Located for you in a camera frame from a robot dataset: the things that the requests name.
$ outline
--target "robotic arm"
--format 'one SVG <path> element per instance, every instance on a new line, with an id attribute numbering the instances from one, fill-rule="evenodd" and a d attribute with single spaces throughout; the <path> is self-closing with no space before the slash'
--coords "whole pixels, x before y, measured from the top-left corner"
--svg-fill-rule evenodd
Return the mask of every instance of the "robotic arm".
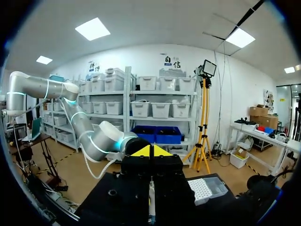
<path id="1" fill-rule="evenodd" d="M 19 116 L 24 113 L 24 96 L 35 98 L 60 98 L 65 113 L 79 138 L 82 151 L 87 159 L 100 162 L 112 150 L 124 151 L 127 142 L 137 137 L 132 132 L 124 133 L 112 124 L 103 121 L 94 132 L 92 124 L 77 103 L 79 88 L 73 83 L 58 82 L 12 72 L 7 93 L 7 115 Z"/>

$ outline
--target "tripod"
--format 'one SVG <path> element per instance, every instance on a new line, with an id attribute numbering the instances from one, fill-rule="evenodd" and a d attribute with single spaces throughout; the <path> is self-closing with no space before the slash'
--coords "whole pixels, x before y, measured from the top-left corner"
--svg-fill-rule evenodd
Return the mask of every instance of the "tripod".
<path id="1" fill-rule="evenodd" d="M 209 158 L 210 160 L 212 160 L 209 139 L 207 136 L 207 126 L 208 126 L 208 116 L 209 116 L 209 88 L 211 86 L 211 81 L 210 78 L 205 75 L 203 75 L 202 77 L 203 77 L 203 81 L 201 82 L 201 88 L 203 89 L 203 108 L 202 108 L 201 125 L 199 126 L 198 143 L 195 144 L 193 149 L 184 157 L 183 162 L 185 162 L 193 153 L 195 153 L 193 168 L 195 169 L 198 163 L 197 172 L 199 172 L 201 168 L 202 159 L 204 159 L 207 172 L 208 174 L 210 174 L 210 169 L 205 154 L 205 142 L 207 143 Z"/>

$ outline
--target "red object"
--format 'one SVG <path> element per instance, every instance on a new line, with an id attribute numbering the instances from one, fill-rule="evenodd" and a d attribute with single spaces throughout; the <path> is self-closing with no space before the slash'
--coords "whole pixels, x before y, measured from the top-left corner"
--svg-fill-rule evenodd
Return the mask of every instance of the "red object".
<path id="1" fill-rule="evenodd" d="M 264 126 L 260 126 L 260 127 L 258 127 L 258 130 L 260 130 L 260 131 L 264 132 Z"/>

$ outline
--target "led panel light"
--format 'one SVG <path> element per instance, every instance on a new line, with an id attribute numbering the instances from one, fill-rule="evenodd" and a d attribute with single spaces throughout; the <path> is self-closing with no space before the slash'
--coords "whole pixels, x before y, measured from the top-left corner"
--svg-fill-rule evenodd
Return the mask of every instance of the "led panel light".
<path id="1" fill-rule="evenodd" d="M 288 68 L 285 68 L 284 70 L 285 70 L 285 73 L 287 73 L 287 74 L 295 72 L 294 67 L 288 67 Z"/>
<path id="2" fill-rule="evenodd" d="M 296 71 L 301 70 L 301 65 L 296 65 L 295 69 L 296 69 Z"/>
<path id="3" fill-rule="evenodd" d="M 52 59 L 50 59 L 48 57 L 40 56 L 36 61 L 38 63 L 47 65 L 47 64 L 49 64 L 52 61 Z"/>
<path id="4" fill-rule="evenodd" d="M 232 43 L 233 45 L 236 45 L 240 48 L 243 48 L 247 45 L 249 45 L 252 41 L 254 41 L 255 38 L 249 35 L 247 32 L 241 30 L 240 28 L 237 28 L 236 31 L 234 31 L 227 39 L 227 42 Z"/>
<path id="5" fill-rule="evenodd" d="M 89 41 L 111 34 L 98 17 L 76 27 L 75 30 Z"/>

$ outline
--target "white storage bin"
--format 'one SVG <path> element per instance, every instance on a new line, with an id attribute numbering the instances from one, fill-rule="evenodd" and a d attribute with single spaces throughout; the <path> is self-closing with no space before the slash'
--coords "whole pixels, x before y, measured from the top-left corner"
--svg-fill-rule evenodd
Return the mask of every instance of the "white storage bin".
<path id="1" fill-rule="evenodd" d="M 132 104 L 132 111 L 134 117 L 148 117 L 149 116 L 149 102 L 138 102 L 133 101 Z"/>
<path id="2" fill-rule="evenodd" d="M 190 104 L 173 104 L 173 114 L 174 118 L 188 118 L 189 116 Z"/>
<path id="3" fill-rule="evenodd" d="M 93 80 L 92 81 L 92 93 L 104 91 L 104 80 Z"/>
<path id="4" fill-rule="evenodd" d="M 80 84 L 80 93 L 81 94 L 88 94 L 92 91 L 92 82 L 86 81 Z"/>
<path id="5" fill-rule="evenodd" d="M 170 103 L 151 103 L 152 117 L 168 118 Z"/>
<path id="6" fill-rule="evenodd" d="M 183 149 L 183 148 L 179 148 L 179 149 L 170 149 L 169 150 L 169 153 L 170 154 L 177 154 L 179 155 L 180 157 L 181 156 L 186 156 L 188 153 L 187 153 L 187 150 Z"/>
<path id="7" fill-rule="evenodd" d="M 52 103 L 46 103 L 47 111 L 52 111 Z"/>
<path id="8" fill-rule="evenodd" d="M 63 126 L 67 124 L 66 116 L 54 116 L 53 117 L 56 126 Z"/>
<path id="9" fill-rule="evenodd" d="M 58 102 L 53 103 L 53 109 L 54 109 L 54 111 L 57 111 L 57 112 L 63 111 L 63 108 L 61 107 L 61 104 L 58 103 Z"/>
<path id="10" fill-rule="evenodd" d="M 53 124 L 53 119 L 52 119 L 52 116 L 50 114 L 47 115 L 47 118 L 48 118 L 48 122 Z"/>
<path id="11" fill-rule="evenodd" d="M 46 132 L 47 132 L 49 135 L 53 136 L 53 128 L 52 128 L 52 127 L 47 126 L 47 127 L 46 127 Z"/>
<path id="12" fill-rule="evenodd" d="M 45 114 L 45 115 L 43 116 L 43 121 L 48 122 L 48 115 Z"/>
<path id="13" fill-rule="evenodd" d="M 99 79 L 104 79 L 105 75 L 102 73 L 97 73 L 92 75 L 92 81 L 97 81 Z"/>
<path id="14" fill-rule="evenodd" d="M 106 114 L 107 106 L 105 102 L 93 102 L 94 114 Z"/>
<path id="15" fill-rule="evenodd" d="M 160 77 L 160 85 L 162 91 L 175 91 L 175 80 L 174 77 Z"/>
<path id="16" fill-rule="evenodd" d="M 231 152 L 230 156 L 230 163 L 235 166 L 236 168 L 240 169 L 242 168 L 246 162 L 248 161 L 249 155 L 247 154 L 247 157 L 245 159 L 238 158 L 235 154 L 235 151 Z"/>
<path id="17" fill-rule="evenodd" d="M 104 91 L 119 91 L 123 90 L 124 81 L 121 79 L 105 79 Z"/>
<path id="18" fill-rule="evenodd" d="M 120 101 L 106 102 L 107 114 L 119 115 L 122 114 L 123 103 Z"/>
<path id="19" fill-rule="evenodd" d="M 139 77 L 140 90 L 155 90 L 156 89 L 156 76 Z"/>
<path id="20" fill-rule="evenodd" d="M 93 113 L 93 103 L 92 102 L 85 102 L 82 103 L 83 105 L 83 110 L 85 113 Z"/>
<path id="21" fill-rule="evenodd" d="M 99 125 L 98 124 L 92 124 L 93 126 L 93 130 L 96 131 L 97 129 L 99 129 Z"/>
<path id="22" fill-rule="evenodd" d="M 123 123 L 122 122 L 115 122 L 115 121 L 113 121 L 113 122 L 111 122 L 111 124 L 113 126 L 115 126 L 116 129 L 118 129 L 119 131 L 123 132 Z"/>
<path id="23" fill-rule="evenodd" d="M 159 70 L 160 77 L 176 77 L 176 78 L 185 78 L 186 72 L 183 72 L 181 69 L 168 69 L 164 70 L 163 68 Z"/>
<path id="24" fill-rule="evenodd" d="M 228 192 L 227 187 L 218 177 L 204 178 L 204 181 L 206 182 L 207 186 L 212 192 L 212 196 L 210 197 L 210 199 L 223 196 Z"/>
<path id="25" fill-rule="evenodd" d="M 193 78 L 178 78 L 180 91 L 182 92 L 193 92 L 196 79 Z"/>
<path id="26" fill-rule="evenodd" d="M 56 131 L 56 137 L 58 140 L 64 140 L 63 133 L 64 131 Z"/>
<path id="27" fill-rule="evenodd" d="M 105 73 L 106 73 L 105 77 L 110 79 L 119 78 L 121 80 L 124 80 L 125 77 L 125 73 L 119 68 L 109 68 L 105 70 Z"/>
<path id="28" fill-rule="evenodd" d="M 66 141 L 66 142 L 71 142 L 71 141 L 74 140 L 74 139 L 73 139 L 73 134 L 72 134 L 72 133 L 69 133 L 69 132 L 63 132 L 62 135 L 63 135 L 64 141 Z"/>

